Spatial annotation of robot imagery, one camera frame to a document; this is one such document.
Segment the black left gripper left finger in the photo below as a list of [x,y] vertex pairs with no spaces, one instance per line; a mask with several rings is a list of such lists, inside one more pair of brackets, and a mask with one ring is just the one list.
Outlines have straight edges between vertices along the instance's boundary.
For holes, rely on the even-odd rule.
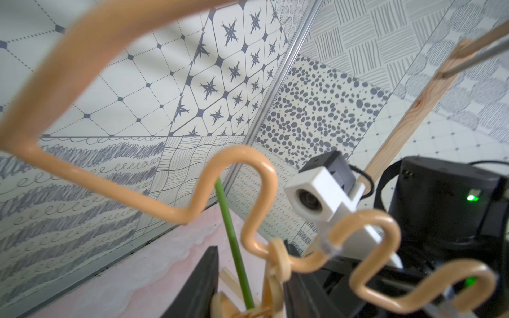
[[161,317],[211,317],[211,302],[219,281],[219,252],[209,246],[190,277]]

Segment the yellow tulip flower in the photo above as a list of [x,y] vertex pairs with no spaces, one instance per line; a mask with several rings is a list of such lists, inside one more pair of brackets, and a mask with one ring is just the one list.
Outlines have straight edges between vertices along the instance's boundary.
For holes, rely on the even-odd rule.
[[235,264],[235,268],[237,271],[237,276],[239,279],[239,284],[243,296],[243,300],[245,302],[245,306],[248,310],[254,309],[255,302],[253,299],[253,295],[251,293],[251,289],[249,286],[249,281],[247,278],[247,273],[245,270],[245,266],[243,263],[241,250],[237,241],[237,235],[235,233],[235,228],[233,225],[233,221],[231,218],[231,214],[228,207],[227,198],[224,192],[224,188],[221,183],[221,179],[218,178],[215,183],[215,191],[217,195],[217,200],[220,205],[221,215],[223,217],[223,222],[225,225],[225,230],[227,233],[227,238],[229,241],[231,253],[233,256],[233,262]]

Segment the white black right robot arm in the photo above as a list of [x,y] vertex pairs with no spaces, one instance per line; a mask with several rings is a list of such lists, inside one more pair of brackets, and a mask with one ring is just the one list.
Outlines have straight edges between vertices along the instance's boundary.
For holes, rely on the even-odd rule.
[[484,262],[498,276],[478,317],[508,311],[508,176],[474,163],[407,156],[382,174],[374,207],[398,223],[405,268],[432,273],[460,258]]

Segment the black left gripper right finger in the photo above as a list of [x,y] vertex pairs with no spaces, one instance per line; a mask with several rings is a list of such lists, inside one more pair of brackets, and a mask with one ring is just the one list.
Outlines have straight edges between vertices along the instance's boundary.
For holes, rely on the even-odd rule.
[[289,317],[357,317],[358,297],[349,278],[358,262],[334,257],[313,273],[294,272],[284,283],[284,301]]

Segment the beige wavy clothes hanger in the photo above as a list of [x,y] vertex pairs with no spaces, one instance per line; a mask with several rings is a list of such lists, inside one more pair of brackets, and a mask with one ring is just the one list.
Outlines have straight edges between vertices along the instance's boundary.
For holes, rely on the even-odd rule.
[[329,229],[322,247],[304,258],[290,256],[284,243],[274,238],[264,245],[255,233],[277,195],[278,177],[273,164],[254,148],[239,145],[218,152],[205,166],[189,205],[174,208],[100,178],[43,151],[38,138],[93,82],[118,52],[141,35],[181,17],[215,6],[214,1],[105,1],[83,16],[45,58],[19,91],[1,120],[1,149],[25,162],[93,192],[165,221],[183,224],[204,210],[222,170],[232,164],[248,164],[262,180],[261,192],[244,223],[241,242],[246,250],[266,260],[262,304],[247,316],[282,313],[282,285],[293,272],[308,274],[321,268],[367,225],[378,225],[384,238],[355,268],[351,291],[364,301],[395,313],[412,313],[430,304],[448,287],[465,278],[475,282],[449,304],[458,312],[476,309],[493,294],[497,277],[484,263],[459,259],[429,275],[410,293],[391,298],[367,286],[398,250],[401,232],[397,222],[376,209],[348,213]]

